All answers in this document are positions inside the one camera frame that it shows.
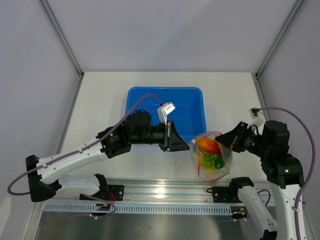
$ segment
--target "perforated metal strip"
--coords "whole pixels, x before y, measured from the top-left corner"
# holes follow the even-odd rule
[[[230,206],[225,205],[176,205],[176,204],[127,204],[115,203],[118,214],[176,214],[176,215],[232,215]],[[45,212],[108,213],[98,210],[96,203],[48,202]]]

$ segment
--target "white wall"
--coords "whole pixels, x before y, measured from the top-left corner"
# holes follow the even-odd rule
[[[262,89],[268,106],[287,108],[309,127],[315,140],[315,172],[304,198],[308,216],[320,239],[320,1],[308,0],[284,42],[264,72]],[[303,165],[304,177],[311,163],[311,145],[300,124],[286,113],[272,111],[274,119],[287,123],[290,152]]]
[[[256,72],[295,1],[49,3],[85,72]]]
[[[0,2],[0,203],[25,158],[57,150],[79,78],[36,0]],[[28,179],[14,186],[28,191]],[[2,240],[18,240],[32,203],[12,196]]]

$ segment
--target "blue plastic tray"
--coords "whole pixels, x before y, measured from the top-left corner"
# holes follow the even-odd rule
[[[148,87],[135,86],[128,92],[125,112],[145,94],[156,95],[162,103],[173,102],[175,110],[168,115],[174,121],[180,137],[186,142],[207,131],[204,99],[202,91],[197,87]],[[145,110],[151,114],[152,125],[159,124],[158,102],[153,97],[145,98],[135,110]]]

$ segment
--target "produce bag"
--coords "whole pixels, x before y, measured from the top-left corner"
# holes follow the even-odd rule
[[[191,140],[190,150],[198,175],[204,182],[215,182],[230,173],[233,154],[215,141],[215,137],[220,135],[218,131],[210,131]]]

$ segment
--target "white tabletop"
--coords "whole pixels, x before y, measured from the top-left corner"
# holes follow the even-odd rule
[[[75,148],[113,126],[124,115],[128,90],[134,86],[193,86],[202,90],[206,128],[222,133],[240,121],[250,123],[249,109],[260,107],[250,73],[238,72],[86,72],[62,151]],[[265,180],[258,157],[234,153],[231,173]],[[106,178],[199,180],[189,151],[162,152],[157,145],[132,145],[131,152],[84,166],[71,174]]]

